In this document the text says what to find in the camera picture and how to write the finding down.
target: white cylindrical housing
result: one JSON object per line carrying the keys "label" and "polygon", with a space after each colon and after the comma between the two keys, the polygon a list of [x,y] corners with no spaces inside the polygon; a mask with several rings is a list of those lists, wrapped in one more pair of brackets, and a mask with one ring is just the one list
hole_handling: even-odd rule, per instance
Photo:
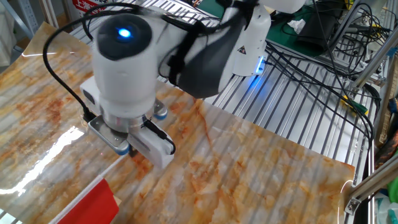
{"label": "white cylindrical housing", "polygon": [[93,71],[104,111],[119,118],[136,118],[153,108],[157,78],[154,46],[152,38],[139,54],[110,60],[99,52],[95,41]]}

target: green object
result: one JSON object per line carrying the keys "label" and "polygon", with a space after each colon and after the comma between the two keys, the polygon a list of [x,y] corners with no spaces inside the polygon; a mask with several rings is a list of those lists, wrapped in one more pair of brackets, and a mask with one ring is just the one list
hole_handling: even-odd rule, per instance
{"label": "green object", "polygon": [[387,184],[388,197],[390,202],[398,203],[398,177]]}
{"label": "green object", "polygon": [[[303,7],[302,10],[299,10],[299,12],[296,12],[294,14],[295,17],[293,18],[293,20],[299,21],[303,19],[305,22],[307,22],[311,18],[312,14],[312,9],[310,9],[309,7]],[[291,28],[289,25],[284,26],[284,24],[289,21],[290,20],[282,21],[274,26],[271,26],[267,35],[267,39],[310,57],[316,57],[321,55],[323,53],[322,51],[311,49],[308,46],[295,43],[295,41],[297,40],[296,32],[294,32],[294,29]]]}
{"label": "green object", "polygon": [[224,7],[219,5],[216,0],[203,0],[197,7],[205,12],[212,14],[218,18],[222,18],[224,14]]}
{"label": "green object", "polygon": [[353,106],[355,106],[355,108],[358,110],[358,112],[361,112],[362,114],[368,115],[369,110],[368,110],[365,106],[363,106],[363,105],[361,105],[361,104],[359,104],[359,103],[357,103],[357,102],[355,102],[355,101],[353,101],[353,100],[349,100],[349,102],[351,102],[351,104],[352,104]]}
{"label": "green object", "polygon": [[[222,18],[224,14],[224,8],[220,4],[218,4],[216,0],[203,0],[198,5],[198,8],[218,18]],[[313,13],[314,12],[312,8],[304,6],[302,10],[299,10],[299,12],[296,12],[294,14],[295,17],[293,18],[293,20],[299,21],[303,19],[305,22],[307,22],[311,18],[311,15]],[[289,20],[285,20],[274,26],[271,26],[267,35],[267,39],[310,57],[316,57],[323,53],[321,50],[312,49],[308,46],[295,43],[295,41],[297,40],[297,36],[295,35],[297,34],[294,32],[294,29],[291,28],[289,25],[285,25],[284,30],[288,34],[293,35],[283,33],[282,26],[288,21]]]}

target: warning label sticker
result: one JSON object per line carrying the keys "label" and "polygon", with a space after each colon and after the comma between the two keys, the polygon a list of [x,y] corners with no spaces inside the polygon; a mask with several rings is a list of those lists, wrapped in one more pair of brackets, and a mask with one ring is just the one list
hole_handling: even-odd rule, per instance
{"label": "warning label sticker", "polygon": [[241,52],[242,54],[246,54],[246,50],[244,49],[244,46],[242,46],[240,49],[238,49],[238,52]]}

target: silver metal plate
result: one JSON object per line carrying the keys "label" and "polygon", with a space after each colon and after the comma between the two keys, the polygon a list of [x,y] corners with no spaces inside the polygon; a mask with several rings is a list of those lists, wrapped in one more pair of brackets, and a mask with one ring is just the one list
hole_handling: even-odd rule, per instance
{"label": "silver metal plate", "polygon": [[125,154],[126,150],[128,150],[129,143],[127,142],[127,133],[113,131],[105,124],[102,116],[98,116],[91,120],[88,126],[116,153]]}

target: metal bracket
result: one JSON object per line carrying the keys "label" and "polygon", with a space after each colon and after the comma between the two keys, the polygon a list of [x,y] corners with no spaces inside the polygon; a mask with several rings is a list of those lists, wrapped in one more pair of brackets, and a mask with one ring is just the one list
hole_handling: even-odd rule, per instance
{"label": "metal bracket", "polygon": [[7,11],[12,15],[12,17],[15,19],[15,21],[18,23],[18,25],[21,27],[21,29],[25,32],[27,38],[32,40],[32,38],[33,38],[32,31],[25,25],[25,23],[18,16],[18,14],[11,7],[11,5],[7,2],[7,0],[0,0],[0,3],[3,4],[3,6],[7,9]]}
{"label": "metal bracket", "polygon": [[22,12],[24,13],[25,20],[27,25],[29,26],[30,31],[33,34],[39,29],[39,24],[37,23],[35,14],[33,13],[32,6],[30,5],[29,0],[18,0],[19,6],[21,7]]}
{"label": "metal bracket", "polygon": [[106,142],[118,155],[125,155],[129,152],[129,143],[127,142],[127,133],[119,133],[108,127],[104,119],[98,116],[88,123],[91,130],[94,131],[104,142]]}
{"label": "metal bracket", "polygon": [[355,214],[355,211],[356,211],[356,209],[359,207],[359,204],[361,203],[361,201],[360,200],[358,200],[358,199],[356,199],[356,198],[352,198],[349,202],[348,202],[348,204],[347,204],[347,206],[346,206],[346,208],[345,208],[345,212],[346,213],[349,213],[350,215],[354,215]]}

